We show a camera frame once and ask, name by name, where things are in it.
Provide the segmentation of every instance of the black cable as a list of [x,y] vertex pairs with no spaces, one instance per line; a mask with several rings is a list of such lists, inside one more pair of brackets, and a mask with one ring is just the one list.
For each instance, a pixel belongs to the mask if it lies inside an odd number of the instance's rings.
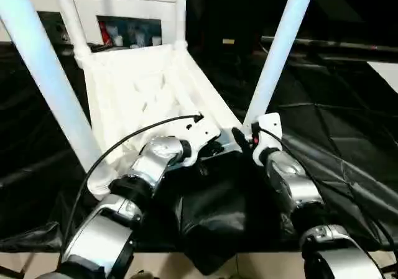
[[67,228],[65,229],[65,236],[64,236],[64,238],[63,238],[63,242],[62,242],[62,245],[61,245],[60,256],[59,256],[59,258],[58,258],[58,266],[61,264],[61,262],[62,262],[62,257],[63,257],[63,255],[64,255],[64,253],[65,253],[65,250],[66,250],[66,246],[67,246],[67,242],[68,242],[68,236],[69,236],[70,228],[71,228],[72,222],[73,222],[73,217],[74,217],[74,215],[75,215],[76,208],[77,208],[77,204],[78,204],[78,202],[79,202],[79,199],[80,199],[80,197],[81,197],[81,194],[82,194],[82,192],[83,192],[83,189],[84,189],[84,187],[86,186],[86,183],[87,183],[88,179],[90,178],[91,174],[94,172],[95,168],[98,167],[98,165],[106,158],[106,156],[108,156],[114,149],[116,149],[117,147],[119,147],[119,146],[120,146],[121,144],[123,144],[125,141],[127,141],[127,140],[129,140],[130,138],[132,138],[132,137],[134,137],[134,136],[136,136],[136,135],[138,135],[138,134],[141,134],[141,133],[143,133],[143,132],[145,132],[145,131],[147,131],[147,130],[150,130],[150,129],[154,128],[154,127],[157,127],[157,126],[166,124],[166,123],[168,123],[168,122],[177,121],[177,120],[179,120],[179,119],[193,119],[193,120],[196,122],[196,121],[199,121],[202,117],[203,117],[203,116],[201,116],[201,115],[177,116],[177,117],[173,117],[173,118],[171,118],[171,119],[165,119],[164,121],[156,122],[155,124],[152,124],[152,125],[149,125],[149,126],[147,126],[147,127],[141,128],[141,129],[139,129],[139,130],[137,130],[137,131],[135,131],[135,132],[133,132],[133,133],[131,133],[131,134],[125,136],[124,138],[122,138],[122,139],[119,140],[118,142],[116,142],[116,143],[115,143],[114,145],[112,145],[105,153],[103,153],[103,154],[97,159],[97,161],[94,162],[93,166],[91,166],[91,168],[88,170],[88,172],[87,172],[87,174],[86,174],[86,176],[85,176],[85,179],[82,181],[82,183],[81,183],[81,185],[80,185],[80,187],[79,187],[78,193],[77,193],[76,198],[75,198],[75,203],[73,204],[72,211],[70,212],[69,220],[68,220],[68,223],[67,223]]
[[[373,223],[375,223],[375,225],[376,225],[376,226],[380,229],[380,231],[384,234],[384,236],[386,237],[386,239],[387,239],[387,241],[388,241],[388,243],[389,243],[389,245],[390,245],[391,251],[394,253],[394,256],[395,256],[395,258],[396,258],[396,262],[398,262],[398,260],[397,260],[398,251],[396,251],[396,247],[395,247],[394,240],[393,240],[393,238],[391,237],[390,233],[388,233],[387,229],[379,222],[379,220],[377,220],[368,210],[366,210],[361,204],[359,204],[359,202],[358,202],[354,197],[352,197],[352,196],[350,196],[350,195],[348,195],[348,194],[346,194],[346,193],[340,191],[339,189],[337,189],[337,188],[335,188],[335,187],[333,187],[333,186],[331,186],[331,185],[329,185],[329,184],[327,184],[327,183],[324,183],[324,182],[322,182],[322,181],[316,180],[316,179],[311,175],[311,173],[309,173],[308,170],[305,168],[305,165],[304,165],[299,159],[297,159],[297,157],[293,154],[293,152],[290,150],[290,148],[287,146],[287,144],[284,143],[284,142],[282,141],[282,139],[280,139],[278,136],[276,136],[276,135],[273,134],[272,132],[270,132],[270,131],[268,131],[268,130],[265,130],[265,129],[261,129],[261,128],[260,128],[260,131],[262,131],[262,132],[264,132],[264,133],[270,135],[272,138],[274,138],[275,140],[277,140],[277,141],[283,146],[283,148],[286,150],[286,152],[287,152],[290,156],[292,156],[296,161],[298,161],[299,164],[301,164],[301,166],[303,166],[303,169],[305,170],[305,173],[308,175],[308,177],[309,177],[314,183],[319,184],[319,185],[321,185],[321,186],[324,186],[325,188],[328,188],[329,190],[332,190],[332,191],[335,192],[336,194],[339,194],[340,196],[345,197],[346,199],[350,200],[353,204],[355,204],[355,205],[359,208],[359,210],[362,212],[362,214],[363,214],[364,216],[367,216]],[[353,187],[351,187],[351,185],[350,185],[349,183],[346,183],[346,184],[347,184],[347,186],[348,186],[350,192],[351,192],[351,193],[354,193]],[[398,274],[398,264],[396,265],[396,273]]]

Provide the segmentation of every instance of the white tube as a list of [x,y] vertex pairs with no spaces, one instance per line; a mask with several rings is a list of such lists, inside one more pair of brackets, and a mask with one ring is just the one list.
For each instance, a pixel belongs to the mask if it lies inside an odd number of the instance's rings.
[[79,20],[79,15],[73,0],[58,0],[61,8],[61,16],[68,35],[73,44],[73,52],[75,59],[80,68],[83,68],[82,61],[91,54],[90,48],[87,46],[86,37]]
[[[88,171],[102,154],[100,147],[31,1],[0,0],[0,17],[81,165]],[[92,178],[104,183],[114,173],[104,163]]]
[[244,130],[267,110],[310,0],[288,0],[274,41],[262,68],[246,117]]
[[175,14],[175,40],[177,47],[186,47],[185,41],[185,15],[187,11],[187,0],[177,0]]

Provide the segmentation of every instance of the white cabinet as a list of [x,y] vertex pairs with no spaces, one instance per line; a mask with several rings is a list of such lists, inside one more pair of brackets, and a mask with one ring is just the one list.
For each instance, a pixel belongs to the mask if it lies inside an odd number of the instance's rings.
[[[57,0],[32,0],[43,12],[59,12]],[[160,22],[163,43],[175,40],[176,0],[74,0],[88,43],[103,44],[98,16],[150,19]],[[10,41],[0,21],[0,41]]]
[[148,0],[74,0],[88,43],[103,44],[98,16],[159,20],[163,43],[175,41],[175,3]]
[[[60,12],[60,7],[58,5],[58,0],[31,0],[35,9],[42,12]],[[10,36],[4,24],[0,24],[0,42],[11,41]]]

